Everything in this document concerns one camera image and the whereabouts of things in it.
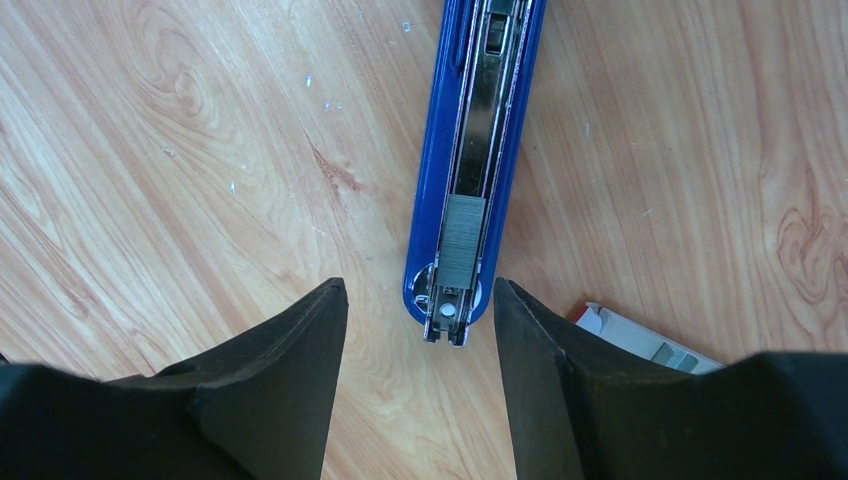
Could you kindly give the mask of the silver staple strip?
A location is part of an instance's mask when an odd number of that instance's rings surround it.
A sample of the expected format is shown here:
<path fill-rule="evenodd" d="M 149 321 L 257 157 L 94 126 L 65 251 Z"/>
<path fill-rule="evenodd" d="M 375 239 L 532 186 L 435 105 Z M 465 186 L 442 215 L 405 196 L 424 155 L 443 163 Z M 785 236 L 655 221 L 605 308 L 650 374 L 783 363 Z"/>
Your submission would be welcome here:
<path fill-rule="evenodd" d="M 451 194 L 442 224 L 435 284 L 470 289 L 475 271 L 486 201 Z"/>

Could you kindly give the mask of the small staple box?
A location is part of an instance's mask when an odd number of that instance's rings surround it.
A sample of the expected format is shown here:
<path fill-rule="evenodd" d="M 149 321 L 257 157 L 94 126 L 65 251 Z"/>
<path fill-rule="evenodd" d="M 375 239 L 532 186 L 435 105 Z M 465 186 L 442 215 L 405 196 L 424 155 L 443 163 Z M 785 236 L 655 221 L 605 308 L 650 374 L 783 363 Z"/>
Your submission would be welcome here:
<path fill-rule="evenodd" d="M 598 303 L 587 302 L 573 323 L 633 355 L 680 372 L 703 375 L 724 367 Z"/>

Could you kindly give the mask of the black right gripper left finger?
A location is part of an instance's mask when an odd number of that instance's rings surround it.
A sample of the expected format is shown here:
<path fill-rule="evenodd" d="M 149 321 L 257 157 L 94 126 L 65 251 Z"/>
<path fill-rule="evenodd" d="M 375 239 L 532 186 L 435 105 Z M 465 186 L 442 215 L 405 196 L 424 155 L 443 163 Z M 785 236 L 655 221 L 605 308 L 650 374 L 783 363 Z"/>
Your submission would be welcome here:
<path fill-rule="evenodd" d="M 346 335 L 344 281 L 153 376 L 1 365 L 5 479 L 317 479 Z"/>

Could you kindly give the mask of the blue stapler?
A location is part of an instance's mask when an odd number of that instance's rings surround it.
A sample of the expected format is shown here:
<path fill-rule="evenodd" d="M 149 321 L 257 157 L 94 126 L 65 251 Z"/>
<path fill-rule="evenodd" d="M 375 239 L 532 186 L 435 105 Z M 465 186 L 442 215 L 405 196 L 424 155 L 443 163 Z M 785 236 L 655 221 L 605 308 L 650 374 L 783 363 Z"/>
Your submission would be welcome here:
<path fill-rule="evenodd" d="M 545 9 L 533 0 L 444 6 L 402 286 L 429 343 L 464 346 L 487 308 Z M 435 284 L 451 194 L 486 201 L 470 289 Z"/>

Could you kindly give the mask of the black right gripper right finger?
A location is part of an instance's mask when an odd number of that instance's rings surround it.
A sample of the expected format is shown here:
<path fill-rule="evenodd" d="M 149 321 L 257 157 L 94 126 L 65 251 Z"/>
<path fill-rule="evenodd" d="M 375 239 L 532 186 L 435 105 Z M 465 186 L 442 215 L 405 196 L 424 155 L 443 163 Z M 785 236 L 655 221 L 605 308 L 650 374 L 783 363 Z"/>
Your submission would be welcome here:
<path fill-rule="evenodd" d="M 521 479 L 843 479 L 847 358 L 761 352 L 705 375 L 639 358 L 513 281 L 493 292 Z"/>

